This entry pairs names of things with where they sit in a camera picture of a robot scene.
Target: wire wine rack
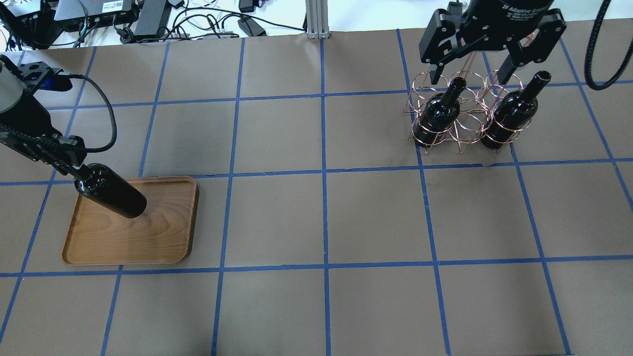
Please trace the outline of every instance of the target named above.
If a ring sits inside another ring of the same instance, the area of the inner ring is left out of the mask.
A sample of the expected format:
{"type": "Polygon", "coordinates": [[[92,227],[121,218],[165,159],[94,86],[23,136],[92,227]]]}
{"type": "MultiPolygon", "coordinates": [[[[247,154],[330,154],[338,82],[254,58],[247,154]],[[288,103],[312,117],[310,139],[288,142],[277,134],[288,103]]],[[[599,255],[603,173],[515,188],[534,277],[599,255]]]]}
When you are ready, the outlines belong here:
{"type": "Polygon", "coordinates": [[[422,142],[413,135],[413,129],[416,125],[420,126],[420,128],[426,132],[438,134],[432,144],[426,144],[427,147],[422,146],[425,154],[428,154],[433,147],[445,142],[457,143],[459,153],[461,154],[465,152],[467,147],[479,142],[484,136],[501,144],[500,148],[495,149],[495,152],[498,152],[503,146],[516,140],[521,134],[521,131],[527,129],[530,125],[531,119],[518,129],[509,129],[494,118],[494,112],[503,98],[511,90],[523,89],[523,82],[516,75],[512,75],[512,78],[507,84],[498,84],[497,70],[486,74],[485,77],[479,73],[471,72],[470,66],[473,60],[474,57],[471,54],[460,71],[455,72],[448,78],[442,75],[440,82],[434,87],[430,86],[430,72],[419,73],[413,79],[404,111],[405,113],[413,113],[415,117],[409,133],[409,141],[416,141],[422,144],[422,142]],[[427,102],[435,94],[444,92],[455,77],[462,77],[469,83],[458,99],[460,103],[459,116],[457,116],[457,119],[448,129],[442,132],[432,131],[424,127],[420,119],[422,118],[427,102]],[[486,134],[486,129],[493,123],[497,123],[500,127],[512,131],[513,134],[505,142],[495,141],[486,134]]]}

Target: metal frame post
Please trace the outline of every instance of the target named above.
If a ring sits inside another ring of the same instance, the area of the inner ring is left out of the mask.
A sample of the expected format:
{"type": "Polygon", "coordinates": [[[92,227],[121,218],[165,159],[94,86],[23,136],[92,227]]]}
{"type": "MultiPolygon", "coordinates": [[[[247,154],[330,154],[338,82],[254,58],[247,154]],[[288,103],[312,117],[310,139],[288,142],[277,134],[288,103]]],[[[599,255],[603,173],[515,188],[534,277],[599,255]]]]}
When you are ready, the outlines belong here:
{"type": "Polygon", "coordinates": [[[330,38],[327,0],[306,0],[306,19],[308,20],[308,38],[330,38]]]}

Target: coiled black cable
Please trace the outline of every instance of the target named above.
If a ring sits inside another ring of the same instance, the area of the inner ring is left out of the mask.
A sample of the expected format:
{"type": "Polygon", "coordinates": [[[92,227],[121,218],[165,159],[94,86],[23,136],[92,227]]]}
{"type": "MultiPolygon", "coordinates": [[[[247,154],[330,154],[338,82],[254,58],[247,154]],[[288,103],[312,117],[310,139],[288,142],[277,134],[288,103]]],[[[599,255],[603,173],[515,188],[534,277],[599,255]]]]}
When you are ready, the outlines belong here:
{"type": "Polygon", "coordinates": [[[609,8],[609,4],[611,0],[604,0],[602,5],[600,6],[600,10],[598,10],[598,15],[596,17],[596,21],[594,22],[593,28],[591,29],[591,35],[589,36],[589,44],[587,45],[587,53],[585,55],[585,80],[587,80],[587,85],[594,90],[604,90],[610,86],[612,86],[618,78],[624,73],[624,70],[627,68],[629,61],[631,59],[631,55],[633,54],[633,39],[631,39],[631,44],[629,45],[629,50],[627,54],[624,56],[624,60],[620,65],[620,68],[617,72],[611,77],[611,79],[607,80],[604,84],[597,84],[591,75],[591,65],[593,62],[593,54],[596,49],[596,42],[598,41],[598,35],[600,34],[600,26],[602,26],[602,21],[605,19],[606,10],[609,8]]]}
{"type": "Polygon", "coordinates": [[[106,97],[103,90],[101,90],[101,88],[92,79],[86,77],[83,74],[75,74],[75,73],[65,74],[64,73],[64,74],[58,74],[58,75],[63,75],[65,77],[72,78],[72,79],[84,79],[96,89],[96,91],[99,93],[103,101],[106,103],[106,108],[108,109],[108,114],[110,115],[110,124],[112,126],[112,135],[110,137],[110,142],[108,142],[105,146],[98,147],[98,148],[83,148],[83,147],[73,146],[71,144],[56,143],[50,140],[45,141],[45,140],[42,140],[41,137],[34,137],[34,136],[23,134],[22,132],[14,130],[11,127],[8,127],[3,124],[0,124],[0,129],[2,129],[3,131],[9,132],[10,134],[16,137],[19,137],[20,139],[38,144],[45,148],[62,149],[64,151],[75,151],[75,152],[83,152],[83,153],[99,153],[99,152],[107,151],[110,148],[112,148],[112,146],[115,145],[115,141],[116,141],[115,113],[114,113],[114,110],[112,109],[112,105],[110,104],[110,101],[108,100],[108,97],[106,97]]]}

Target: blue tape grid line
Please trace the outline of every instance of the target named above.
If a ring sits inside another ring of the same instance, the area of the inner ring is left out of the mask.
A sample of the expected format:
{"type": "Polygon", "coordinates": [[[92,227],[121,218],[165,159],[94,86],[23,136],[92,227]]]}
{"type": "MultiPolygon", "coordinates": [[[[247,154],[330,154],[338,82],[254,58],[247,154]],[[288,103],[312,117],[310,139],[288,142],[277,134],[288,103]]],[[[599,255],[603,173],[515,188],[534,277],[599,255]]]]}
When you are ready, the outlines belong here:
{"type": "MultiPolygon", "coordinates": [[[[94,62],[94,57],[97,53],[97,48],[94,48],[92,50],[92,56],[90,57],[90,62],[88,63],[88,68],[86,69],[86,75],[88,75],[90,73],[90,69],[92,68],[92,63],[94,62]]],[[[18,61],[18,63],[21,63],[22,60],[24,59],[24,54],[25,52],[22,52],[22,55],[20,56],[20,60],[18,61]]],[[[73,111],[73,115],[71,116],[71,120],[68,123],[68,128],[66,131],[70,130],[70,126],[72,124],[72,119],[74,118],[74,114],[76,112],[76,107],[79,105],[79,100],[81,98],[81,95],[84,91],[84,87],[85,87],[85,80],[82,82],[82,86],[79,89],[79,94],[77,96],[77,100],[75,102],[75,109],[73,111]]],[[[2,327],[0,328],[0,343],[2,343],[2,339],[4,338],[4,332],[6,331],[6,326],[9,322],[9,317],[11,316],[11,311],[13,310],[13,304],[15,303],[15,299],[18,295],[18,290],[20,289],[20,285],[22,283],[22,278],[23,275],[26,271],[27,268],[27,263],[28,263],[28,258],[31,254],[31,251],[33,250],[33,245],[35,243],[35,237],[37,236],[37,231],[39,229],[39,225],[42,221],[42,216],[44,215],[44,209],[46,208],[46,202],[48,201],[48,197],[51,194],[51,188],[53,187],[52,181],[55,178],[55,173],[56,171],[53,170],[51,172],[51,178],[49,179],[49,181],[47,182],[47,187],[46,187],[46,193],[44,194],[44,199],[42,200],[42,205],[40,206],[40,210],[39,213],[37,214],[37,219],[35,220],[35,226],[33,228],[33,232],[31,234],[31,238],[28,241],[28,247],[27,247],[27,251],[24,254],[24,259],[22,260],[22,267],[20,268],[20,273],[18,273],[17,275],[17,279],[15,282],[15,287],[13,288],[13,293],[11,294],[11,300],[9,301],[9,305],[7,307],[6,313],[4,315],[4,319],[3,319],[3,323],[2,323],[2,327]]]]}
{"type": "Polygon", "coordinates": [[[326,149],[326,131],[325,131],[325,44],[320,39],[320,63],[321,63],[321,166],[323,179],[323,290],[325,293],[324,309],[325,309],[325,354],[332,355],[332,333],[330,323],[330,257],[328,245],[328,227],[327,227],[327,155],[326,149]]]}
{"type": "MultiPolygon", "coordinates": [[[[402,66],[404,70],[404,80],[406,82],[407,92],[411,87],[411,82],[409,80],[409,70],[406,65],[406,56],[404,55],[404,46],[402,43],[402,36],[400,34],[400,30],[396,30],[396,35],[398,37],[398,47],[400,48],[400,57],[402,59],[402,66]]],[[[414,121],[413,113],[411,113],[411,123],[414,121]]],[[[448,336],[448,324],[446,322],[446,310],[444,308],[444,295],[442,293],[442,281],[439,273],[439,263],[437,261],[437,251],[435,246],[435,237],[433,236],[433,223],[431,221],[431,212],[429,207],[429,196],[427,194],[427,183],[426,178],[424,176],[424,164],[422,161],[422,154],[420,152],[420,147],[417,144],[413,145],[415,147],[415,154],[418,158],[418,169],[420,170],[420,183],[422,185],[422,197],[424,200],[424,212],[426,214],[427,219],[427,229],[429,232],[429,244],[431,249],[431,257],[433,259],[433,273],[435,275],[436,280],[436,291],[437,291],[437,304],[439,307],[439,316],[440,321],[442,323],[442,334],[444,336],[444,349],[446,350],[446,355],[451,356],[451,342],[448,336]]]]}
{"type": "Polygon", "coordinates": [[[627,197],[627,201],[629,202],[629,207],[633,211],[633,199],[631,198],[629,189],[627,188],[626,183],[624,183],[624,179],[622,178],[620,169],[618,168],[618,165],[616,164],[616,160],[613,157],[611,148],[609,148],[609,144],[606,142],[605,134],[600,128],[598,119],[596,118],[596,115],[594,114],[594,111],[591,108],[591,104],[589,103],[589,99],[587,98],[587,94],[585,93],[585,89],[583,88],[583,83],[580,82],[578,73],[576,72],[576,68],[573,66],[572,58],[570,57],[569,52],[567,51],[567,47],[565,46],[565,43],[563,42],[562,38],[560,39],[560,46],[563,48],[565,57],[567,58],[567,61],[569,62],[569,67],[572,69],[573,77],[576,79],[576,85],[578,86],[578,89],[580,90],[580,93],[582,94],[582,99],[585,101],[585,105],[587,106],[587,110],[589,111],[589,115],[591,116],[591,120],[593,121],[594,125],[596,126],[596,130],[598,134],[600,135],[600,140],[602,140],[602,144],[605,147],[606,154],[609,156],[609,160],[613,164],[613,168],[615,169],[615,175],[618,177],[618,180],[620,181],[620,185],[622,186],[624,195],[627,197]]]}
{"type": "MultiPolygon", "coordinates": [[[[589,164],[589,163],[611,163],[611,162],[633,162],[633,158],[599,158],[594,160],[561,160],[561,161],[526,161],[517,162],[519,166],[533,166],[533,165],[575,165],[575,164],[589,164]]],[[[490,166],[484,166],[481,163],[459,163],[459,164],[445,164],[445,165],[424,165],[422,169],[452,169],[452,168],[484,168],[484,167],[514,167],[514,162],[499,162],[490,166]]],[[[388,170],[417,170],[419,166],[395,166],[395,167],[358,167],[358,168],[328,168],[327,173],[346,173],[346,172],[382,172],[388,170]]],[[[299,175],[299,174],[322,174],[321,169],[308,169],[308,170],[279,170],[270,172],[245,172],[245,173],[233,173],[233,177],[262,177],[264,175],[299,175]]],[[[210,179],[210,178],[227,178],[228,174],[188,174],[188,176],[194,179],[210,179]]],[[[48,184],[72,184],[72,181],[25,181],[25,182],[0,182],[0,186],[45,186],[48,184]]]]}
{"type": "MultiPolygon", "coordinates": [[[[328,264],[329,269],[358,269],[358,268],[390,268],[390,267],[432,267],[461,266],[461,265],[505,265],[505,264],[537,264],[541,263],[540,257],[533,258],[497,258],[483,260],[438,260],[434,261],[393,261],[393,262],[352,262],[328,264]]],[[[569,257],[545,257],[547,263],[551,262],[589,262],[589,261],[619,261],[633,260],[633,255],[596,255],[596,256],[569,256],[569,257]]],[[[307,265],[257,265],[242,267],[224,267],[224,272],[259,272],[265,270],[316,270],[324,269],[324,264],[307,265]]],[[[218,273],[219,267],[181,268],[181,269],[132,269],[132,270],[78,270],[57,272],[24,272],[22,277],[70,277],[70,276],[136,276],[145,274],[192,274],[192,273],[218,273]]],[[[0,273],[0,278],[14,278],[19,272],[0,273]]]]}
{"type": "Polygon", "coordinates": [[[167,66],[167,58],[169,56],[168,42],[165,46],[165,56],[163,58],[163,65],[160,70],[160,76],[158,77],[158,86],[156,87],[156,94],[154,95],[154,103],[152,103],[152,114],[149,117],[149,127],[147,128],[147,136],[145,137],[145,145],[143,146],[143,155],[141,156],[141,164],[139,166],[139,177],[143,176],[143,170],[145,169],[145,159],[147,158],[147,149],[149,147],[149,139],[152,136],[152,128],[154,127],[154,118],[156,117],[156,105],[158,104],[158,97],[160,96],[160,89],[163,85],[163,76],[165,74],[165,67],[167,66]]]}
{"type": "MultiPolygon", "coordinates": [[[[143,175],[143,168],[145,167],[145,157],[147,155],[147,147],[149,145],[149,138],[151,137],[152,134],[152,127],[154,124],[154,116],[156,114],[156,103],[158,102],[158,97],[160,95],[160,89],[162,87],[163,84],[163,76],[165,74],[165,68],[167,65],[167,58],[169,55],[169,45],[170,43],[168,42],[165,46],[165,54],[163,55],[163,64],[161,66],[161,70],[160,70],[160,75],[158,77],[158,85],[156,86],[156,94],[154,95],[154,103],[153,103],[153,107],[152,107],[152,113],[149,119],[149,125],[147,126],[147,136],[145,138],[145,145],[143,147],[143,156],[141,158],[141,164],[139,165],[139,177],[142,177],[143,175]]],[[[116,271],[116,280],[115,280],[115,287],[114,290],[112,292],[112,300],[110,302],[110,312],[108,313],[108,320],[106,321],[106,330],[103,334],[103,342],[101,343],[101,356],[105,356],[106,355],[106,350],[108,348],[108,340],[110,338],[110,329],[112,328],[112,319],[114,318],[114,313],[115,313],[115,307],[116,307],[116,300],[118,298],[118,290],[119,290],[119,285],[121,284],[121,275],[122,275],[122,271],[123,271],[123,265],[119,265],[117,271],[116,271]]]]}
{"type": "MultiPolygon", "coordinates": [[[[619,80],[618,84],[633,84],[633,80],[619,80]]],[[[578,86],[578,83],[551,83],[548,84],[550,87],[575,87],[578,86]]],[[[518,85],[508,85],[507,88],[513,89],[518,88],[518,85]]],[[[382,95],[382,94],[408,94],[408,89],[402,90],[385,90],[385,91],[356,91],[356,92],[326,92],[325,94],[314,93],[314,94],[297,94],[297,95],[274,95],[274,96],[250,96],[245,98],[240,98],[240,101],[252,101],[252,100],[276,100],[276,99],[301,99],[301,98],[320,98],[325,95],[329,96],[361,96],[361,95],[382,95]]],[[[192,100],[168,100],[168,101],[158,101],[156,105],[178,105],[178,104],[193,104],[193,103],[216,103],[222,101],[235,101],[236,98],[209,98],[209,99],[192,99],[192,100]]],[[[124,107],[124,106],[151,106],[154,105],[153,102],[140,102],[140,103],[120,103],[120,104],[112,104],[112,107],[124,107]]],[[[105,108],[105,105],[80,105],[78,109],[98,109],[105,108]]],[[[54,106],[50,108],[46,108],[47,110],[72,110],[74,106],[54,106]]]]}
{"type": "Polygon", "coordinates": [[[106,330],[103,333],[103,342],[101,343],[101,356],[106,355],[106,349],[108,347],[108,339],[110,337],[110,329],[112,328],[112,318],[115,316],[115,307],[116,307],[116,299],[118,298],[118,289],[121,284],[121,271],[123,270],[123,265],[119,265],[118,270],[116,271],[116,279],[115,279],[115,288],[114,292],[112,292],[112,301],[110,302],[110,311],[108,311],[108,321],[106,322],[106,330]]]}
{"type": "MultiPolygon", "coordinates": [[[[486,68],[490,68],[488,59],[485,53],[484,55],[484,63],[486,64],[486,68]]],[[[565,349],[566,355],[571,355],[569,342],[567,340],[567,333],[565,332],[565,326],[563,325],[563,319],[560,315],[560,310],[558,308],[558,302],[556,300],[556,293],[554,291],[554,284],[551,281],[551,276],[549,275],[549,268],[547,261],[545,259],[545,253],[543,252],[543,247],[541,244],[541,237],[539,236],[538,228],[536,227],[536,220],[534,218],[534,213],[532,211],[532,205],[530,204],[530,198],[528,196],[527,188],[525,187],[525,181],[523,180],[523,174],[521,172],[521,166],[518,163],[517,152],[515,151],[514,144],[510,144],[510,151],[512,153],[512,160],[514,162],[515,170],[517,171],[517,177],[519,180],[519,185],[521,186],[521,192],[523,194],[523,200],[525,201],[525,208],[527,209],[527,215],[530,219],[530,225],[532,226],[532,233],[534,234],[534,241],[536,243],[536,247],[539,252],[539,259],[541,266],[543,268],[543,274],[545,276],[545,282],[548,285],[549,298],[552,303],[552,308],[554,310],[554,315],[556,317],[556,323],[558,324],[558,330],[561,336],[561,340],[563,342],[563,348],[565,349]]]]}
{"type": "MultiPolygon", "coordinates": [[[[3,320],[2,329],[0,329],[0,341],[4,336],[4,332],[6,330],[6,325],[9,320],[9,316],[11,310],[13,308],[13,304],[15,302],[18,289],[20,287],[21,281],[23,277],[48,277],[48,276],[116,276],[115,288],[112,297],[112,303],[110,307],[110,312],[108,315],[108,323],[106,325],[106,332],[104,335],[101,355],[105,354],[106,346],[108,343],[109,331],[111,328],[111,322],[116,306],[116,299],[118,295],[118,287],[120,284],[120,278],[122,275],[139,275],[139,274],[185,274],[185,273],[219,273],[220,277],[218,278],[218,295],[216,299],[216,313],[215,313],[215,324],[213,330],[213,338],[212,338],[212,355],[216,355],[216,345],[217,345],[217,337],[218,337],[218,327],[219,327],[219,316],[220,316],[220,302],[222,297],[222,281],[223,281],[223,273],[224,272],[252,272],[252,271],[262,271],[262,270],[309,270],[309,269],[323,269],[324,270],[324,280],[325,280],[325,319],[326,319],[326,344],[327,344],[327,355],[331,354],[331,336],[330,336],[330,310],[329,310],[329,269],[347,269],[347,268],[381,268],[381,267],[421,267],[428,266],[434,268],[434,273],[436,277],[436,287],[437,287],[437,295],[438,295],[438,303],[440,308],[440,314],[442,319],[442,331],[444,333],[444,342],[446,347],[446,352],[448,355],[450,352],[450,344],[448,337],[448,327],[446,325],[446,316],[444,312],[444,303],[442,297],[441,290],[441,280],[439,275],[438,266],[444,265],[482,265],[482,264],[526,264],[526,263],[541,263],[544,268],[544,273],[546,275],[546,281],[548,283],[549,292],[552,298],[553,306],[555,309],[556,319],[558,321],[558,325],[561,331],[561,337],[563,338],[563,344],[565,347],[565,351],[570,354],[570,349],[567,341],[567,337],[565,335],[565,330],[563,327],[562,319],[560,316],[560,312],[558,310],[553,285],[551,283],[551,278],[549,277],[549,271],[547,267],[548,262],[580,262],[580,261],[597,261],[597,260],[633,260],[633,255],[606,255],[606,256],[580,256],[580,257],[545,257],[542,251],[541,242],[538,236],[538,232],[536,230],[536,222],[534,221],[534,216],[532,214],[531,206],[529,203],[529,197],[527,196],[527,190],[525,188],[525,184],[522,178],[522,174],[520,173],[521,166],[528,165],[557,165],[557,164],[587,164],[587,163],[612,163],[615,171],[618,175],[618,179],[622,185],[624,193],[629,201],[629,205],[631,209],[633,209],[633,201],[631,200],[629,191],[622,179],[622,175],[619,172],[617,167],[617,162],[633,162],[633,158],[614,158],[606,139],[599,127],[598,121],[593,113],[593,110],[589,104],[587,96],[584,92],[583,85],[581,83],[578,75],[573,67],[573,64],[570,60],[569,54],[563,41],[561,40],[561,45],[569,62],[569,65],[572,68],[572,72],[575,76],[576,83],[561,83],[561,84],[551,84],[552,86],[578,86],[584,101],[587,105],[587,109],[591,114],[592,120],[596,126],[596,129],[599,132],[601,140],[605,146],[605,149],[608,152],[609,159],[599,159],[599,160],[568,160],[568,161],[542,161],[542,162],[519,162],[516,156],[516,152],[514,147],[511,145],[511,152],[513,156],[512,162],[503,162],[503,163],[495,163],[492,167],[510,167],[514,166],[517,170],[517,174],[521,183],[523,195],[526,202],[526,207],[528,209],[530,215],[530,222],[532,223],[532,228],[535,234],[535,241],[537,243],[537,247],[539,250],[539,258],[514,258],[514,259],[494,259],[494,260],[446,260],[440,261],[437,259],[437,253],[434,244],[434,237],[432,234],[432,225],[430,219],[430,210],[429,210],[429,202],[428,196],[426,193],[426,185],[424,178],[424,170],[427,169],[442,169],[442,168],[472,168],[472,167],[483,167],[481,164],[471,164],[471,165],[424,165],[422,162],[422,156],[420,153],[420,149],[416,146],[416,154],[418,158],[418,166],[402,166],[402,167],[360,167],[360,168],[327,168],[326,165],[326,156],[325,156],[325,98],[329,96],[357,96],[357,95],[375,95],[375,94],[399,94],[399,93],[407,93],[408,88],[410,86],[408,69],[406,66],[406,58],[404,56],[404,48],[402,43],[402,38],[400,31],[396,31],[398,36],[398,44],[401,53],[401,59],[403,62],[404,75],[406,79],[407,89],[404,90],[395,90],[395,91],[368,91],[368,92],[335,92],[335,93],[326,93],[325,92],[325,59],[324,59],[324,50],[323,50],[323,40],[320,41],[320,56],[321,56],[321,93],[320,94],[303,94],[303,95],[288,95],[288,96],[261,96],[261,97],[249,97],[249,98],[240,98],[240,90],[241,90],[241,79],[242,79],[242,66],[243,66],[243,56],[244,56],[244,39],[242,39],[242,47],[240,54],[240,66],[239,66],[239,78],[238,78],[238,87],[237,94],[235,98],[220,98],[220,99],[202,99],[202,100],[183,100],[183,101],[158,101],[160,87],[163,80],[163,74],[165,71],[165,65],[168,55],[169,44],[166,45],[165,49],[165,57],[163,58],[163,66],[161,68],[160,78],[158,82],[158,88],[156,91],[156,95],[154,101],[152,103],[125,103],[125,104],[115,104],[114,107],[124,107],[124,106],[152,106],[152,114],[150,119],[150,124],[148,127],[146,144],[144,147],[141,169],[139,171],[139,176],[142,175],[142,170],[144,167],[144,162],[147,153],[147,147],[149,144],[149,138],[151,135],[151,127],[153,124],[156,107],[158,105],[175,105],[175,104],[186,104],[186,103],[204,103],[204,102],[212,102],[212,101],[235,101],[235,118],[234,118],[234,135],[233,135],[233,143],[232,143],[232,155],[231,155],[231,165],[230,172],[228,174],[216,174],[216,175],[197,175],[194,178],[204,179],[204,178],[215,178],[215,177],[228,177],[229,178],[229,186],[227,187],[227,204],[225,207],[225,229],[223,232],[223,241],[222,241],[222,252],[221,252],[221,262],[219,267],[211,267],[211,268],[196,268],[196,269],[147,269],[147,270],[123,270],[123,266],[119,266],[118,270],[97,270],[97,271],[60,271],[60,272],[25,272],[25,268],[28,262],[28,256],[33,247],[33,243],[35,241],[35,237],[37,235],[37,230],[39,228],[39,224],[42,218],[42,214],[44,212],[46,202],[48,196],[50,194],[50,190],[52,185],[55,184],[71,184],[72,181],[56,181],[54,180],[55,171],[51,174],[51,179],[49,181],[35,181],[35,182],[0,182],[0,186],[28,186],[28,185],[48,185],[46,194],[42,201],[41,209],[38,214],[38,218],[35,223],[35,227],[29,241],[29,245],[27,248],[27,252],[25,254],[25,258],[23,260],[22,268],[20,272],[14,273],[0,273],[0,277],[17,277],[16,286],[14,287],[13,294],[11,296],[11,300],[9,302],[9,307],[5,314],[5,318],[3,320]],[[287,98],[321,98],[322,100],[322,170],[292,170],[292,171],[281,171],[281,172],[251,172],[251,173],[233,173],[234,160],[235,160],[235,145],[237,140],[237,119],[239,114],[239,101],[249,101],[249,100],[265,100],[265,99],[287,99],[287,98]],[[373,172],[373,171],[381,171],[381,170],[420,170],[420,178],[422,184],[422,193],[425,202],[425,213],[427,216],[428,228],[429,228],[429,242],[432,250],[432,260],[431,261],[404,261],[404,262],[370,262],[370,263],[351,263],[351,264],[330,264],[328,259],[328,246],[327,246],[327,174],[328,173],[343,173],[343,172],[373,172]],[[228,233],[228,222],[229,222],[229,212],[230,212],[230,192],[232,189],[232,178],[233,177],[252,177],[252,176],[262,176],[262,175],[287,175],[287,174],[322,174],[323,175],[323,248],[324,248],[324,258],[323,264],[310,264],[310,265],[264,265],[264,266],[251,266],[251,267],[225,267],[225,253],[226,253],[226,242],[227,242],[227,233],[228,233]]],[[[20,63],[24,57],[25,52],[22,52],[20,57],[20,63]]],[[[92,63],[94,61],[96,55],[96,48],[93,50],[87,73],[90,72],[92,63]]],[[[484,63],[488,71],[490,70],[489,63],[484,54],[484,63]]],[[[618,82],[619,84],[631,84],[633,80],[621,80],[618,82]]],[[[74,106],[66,106],[66,107],[55,107],[49,108],[49,110],[72,110],[73,113],[71,115],[71,119],[68,124],[68,128],[66,130],[66,134],[69,133],[70,127],[75,118],[75,114],[78,109],[84,108],[104,108],[104,105],[86,105],[80,106],[79,101],[81,95],[84,91],[85,82],[82,83],[82,87],[80,88],[80,92],[76,103],[74,106]]]]}
{"type": "Polygon", "coordinates": [[[218,330],[220,327],[220,307],[222,306],[222,286],[224,283],[224,270],[227,255],[227,236],[229,234],[229,213],[231,208],[231,194],[233,190],[233,171],[235,167],[235,147],[237,146],[237,125],[239,118],[239,102],[242,90],[242,68],[244,66],[244,46],[245,40],[242,38],[242,46],[239,55],[239,69],[237,73],[237,92],[235,94],[235,117],[233,120],[233,139],[231,143],[231,161],[229,166],[229,183],[227,185],[227,202],[224,209],[224,228],[222,231],[222,250],[220,252],[220,268],[218,274],[218,290],[215,298],[215,315],[213,318],[213,335],[211,336],[211,356],[217,355],[218,350],[218,330]]]}

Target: bottle neck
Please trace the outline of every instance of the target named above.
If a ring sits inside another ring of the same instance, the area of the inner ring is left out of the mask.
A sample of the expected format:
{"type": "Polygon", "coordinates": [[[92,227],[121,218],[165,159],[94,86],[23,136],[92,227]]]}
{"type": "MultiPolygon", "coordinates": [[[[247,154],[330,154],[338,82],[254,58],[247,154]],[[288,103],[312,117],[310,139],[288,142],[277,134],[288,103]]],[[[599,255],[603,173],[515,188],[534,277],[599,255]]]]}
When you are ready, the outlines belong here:
{"type": "Polygon", "coordinates": [[[446,89],[444,94],[442,94],[442,97],[440,98],[440,103],[443,106],[453,105],[455,101],[457,101],[457,99],[460,97],[460,94],[462,91],[464,91],[464,89],[466,89],[466,81],[464,80],[464,78],[457,77],[453,79],[451,84],[448,86],[448,89],[446,89]]]}
{"type": "Polygon", "coordinates": [[[543,90],[543,88],[551,80],[549,72],[541,70],[536,73],[527,86],[521,91],[518,96],[520,101],[534,101],[536,96],[543,90]]]}

